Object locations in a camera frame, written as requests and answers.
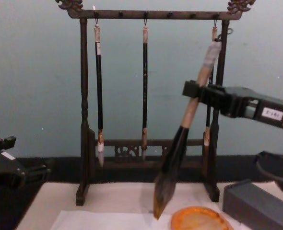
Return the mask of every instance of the carved dragon finial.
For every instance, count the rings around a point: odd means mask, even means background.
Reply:
[[[237,12],[247,12],[250,10],[248,5],[252,6],[256,0],[230,0],[228,2],[228,13],[236,14]]]
[[[57,3],[60,1],[62,2],[59,7],[63,10],[74,10],[76,12],[81,12],[82,11],[82,2],[83,0],[55,0]]]

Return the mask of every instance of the brush rack post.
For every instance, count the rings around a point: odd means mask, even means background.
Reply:
[[[252,5],[255,0],[246,1]],[[226,42],[228,25],[230,21],[239,20],[242,17],[241,10],[243,3],[239,6],[231,1],[229,11],[119,11],[119,10],[84,10],[82,0],[56,0],[57,3],[62,4],[59,7],[67,10],[68,15],[73,19],[80,20],[81,27],[81,94],[82,94],[82,124],[81,124],[81,181],[80,186],[76,192],[76,205],[82,206],[85,203],[85,197],[88,192],[90,184],[95,181],[96,172],[100,172],[100,166],[95,156],[95,147],[97,140],[95,133],[89,128],[88,116],[88,59],[87,59],[87,20],[88,19],[149,19],[149,20],[219,20],[222,21],[222,50],[218,59],[216,84],[222,85],[224,78],[224,63],[226,55]],[[218,111],[213,111],[213,119],[210,132],[210,150],[207,156],[202,151],[202,161],[188,161],[187,157],[181,168],[198,168],[206,169],[206,173],[202,175],[202,181],[206,187],[211,201],[218,202],[219,190],[216,186],[216,147],[218,138]],[[112,146],[115,148],[115,157],[111,160],[105,161],[105,169],[158,169],[162,165],[164,155],[169,151],[172,145],[172,139],[150,139],[147,146],[157,146],[162,148],[162,156],[159,160],[154,160],[152,157],[142,161],[140,156],[142,140],[137,139],[122,139],[112,140],[106,139],[105,146]],[[189,139],[187,146],[203,146],[204,140]]]

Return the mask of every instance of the black machine part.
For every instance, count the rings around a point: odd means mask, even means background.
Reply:
[[[30,183],[46,181],[50,165],[25,168],[12,155],[2,151],[14,147],[15,141],[15,137],[0,139],[0,186],[17,189]]]
[[[253,230],[283,230],[283,201],[250,180],[225,187],[223,212]]]
[[[185,82],[182,94],[198,97],[199,102],[218,109],[224,116],[247,118],[283,129],[283,100],[243,87],[199,87],[194,80]]]

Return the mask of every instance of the large calligraphy brush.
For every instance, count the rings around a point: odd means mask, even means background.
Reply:
[[[213,69],[215,60],[221,50],[221,42],[213,41],[208,47],[202,68],[198,74],[197,83],[205,86]],[[155,179],[153,197],[153,215],[159,219],[166,205],[174,195],[178,170],[186,153],[189,128],[195,117],[199,104],[198,98],[192,98],[186,108],[181,126],[179,127],[170,151],[166,154],[162,168]]]

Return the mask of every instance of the bamboo brush handle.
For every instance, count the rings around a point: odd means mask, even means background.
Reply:
[[[219,55],[219,52],[221,50],[221,42],[212,42],[211,46],[209,47],[206,57],[204,59],[204,63],[202,65],[202,68],[199,72],[197,83],[199,86],[205,86],[209,77],[210,73],[212,71],[212,68],[214,66],[214,62]],[[184,117],[182,119],[181,126],[183,128],[190,128],[191,123],[193,122],[193,119],[195,117],[197,107],[199,104],[198,98],[192,98],[189,101],[189,104],[186,108]]]

